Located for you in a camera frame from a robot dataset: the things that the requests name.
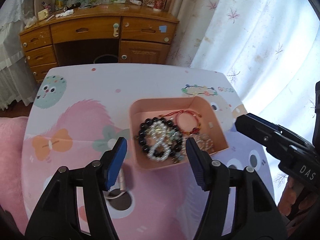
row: hand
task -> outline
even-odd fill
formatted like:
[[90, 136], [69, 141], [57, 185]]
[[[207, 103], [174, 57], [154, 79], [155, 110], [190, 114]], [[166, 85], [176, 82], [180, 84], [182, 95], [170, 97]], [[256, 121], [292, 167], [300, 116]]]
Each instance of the hand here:
[[[291, 212], [291, 206], [296, 202], [297, 195], [293, 190], [294, 179], [289, 177], [288, 182], [285, 185], [284, 191], [282, 193], [280, 202], [278, 204], [278, 210], [282, 215], [288, 216]], [[299, 204], [299, 210], [303, 211], [311, 207], [317, 200], [318, 195], [315, 193], [309, 194], [301, 203]], [[293, 227], [287, 228], [288, 235], [290, 236], [302, 223], [303, 219], [307, 216], [305, 213], [297, 218], [297, 221]]]

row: trash can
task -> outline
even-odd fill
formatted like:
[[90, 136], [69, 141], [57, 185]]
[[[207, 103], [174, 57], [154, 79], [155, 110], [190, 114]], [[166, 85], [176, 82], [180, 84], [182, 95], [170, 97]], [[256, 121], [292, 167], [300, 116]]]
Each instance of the trash can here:
[[96, 57], [93, 61], [94, 64], [99, 63], [118, 63], [118, 57], [116, 55], [105, 54], [99, 57]]

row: desk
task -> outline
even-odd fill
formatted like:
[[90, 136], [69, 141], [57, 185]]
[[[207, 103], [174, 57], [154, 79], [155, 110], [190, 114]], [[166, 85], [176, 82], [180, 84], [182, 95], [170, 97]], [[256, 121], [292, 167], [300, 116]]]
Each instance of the desk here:
[[[60, 166], [84, 167], [99, 159], [123, 136], [129, 144], [123, 169], [130, 202], [129, 205], [127, 200], [118, 203], [117, 208], [107, 203], [119, 238], [192, 239], [207, 193], [197, 186], [188, 163], [156, 171], [138, 169], [132, 160], [128, 116], [128, 108], [137, 99], [188, 96], [186, 84], [190, 84], [187, 92], [201, 92], [214, 106], [225, 133], [229, 148], [213, 158], [239, 169], [255, 159], [256, 170], [273, 195], [262, 146], [234, 128], [234, 118], [245, 113], [245, 109], [222, 73], [167, 65], [79, 65], [51, 69], [41, 85], [48, 93], [45, 96], [39, 93], [31, 109], [23, 143], [21, 176], [28, 217]], [[218, 94], [203, 93], [206, 87], [213, 87]], [[52, 144], [50, 150], [34, 143], [36, 138], [47, 145], [57, 133], [71, 138], [73, 145], [55, 147]], [[77, 193], [80, 224], [82, 230], [88, 231], [81, 190]], [[225, 230], [231, 228], [233, 210], [228, 210], [227, 217]]]
[[90, 64], [104, 54], [116, 55], [120, 63], [165, 64], [179, 22], [170, 13], [134, 4], [74, 11], [20, 33], [26, 60], [38, 82], [51, 68]]

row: orange bow print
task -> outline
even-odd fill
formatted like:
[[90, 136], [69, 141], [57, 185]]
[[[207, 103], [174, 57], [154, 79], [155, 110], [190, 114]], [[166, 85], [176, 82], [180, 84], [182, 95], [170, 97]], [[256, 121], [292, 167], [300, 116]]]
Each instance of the orange bow print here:
[[35, 149], [36, 157], [39, 161], [45, 160], [51, 150], [66, 152], [72, 147], [72, 138], [68, 135], [67, 129], [58, 130], [51, 139], [37, 135], [32, 139], [32, 146]]

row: wooden floor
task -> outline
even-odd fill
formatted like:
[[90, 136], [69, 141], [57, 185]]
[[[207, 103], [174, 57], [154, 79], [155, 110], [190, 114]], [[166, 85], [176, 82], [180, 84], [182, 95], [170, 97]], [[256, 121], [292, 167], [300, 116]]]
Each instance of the wooden floor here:
[[5, 109], [2, 111], [0, 109], [0, 117], [18, 117], [18, 116], [29, 116], [31, 111], [32, 103], [28, 106], [25, 106], [22, 101], [19, 101], [17, 103], [16, 100], [14, 100], [11, 105], [8, 106], [8, 109]]

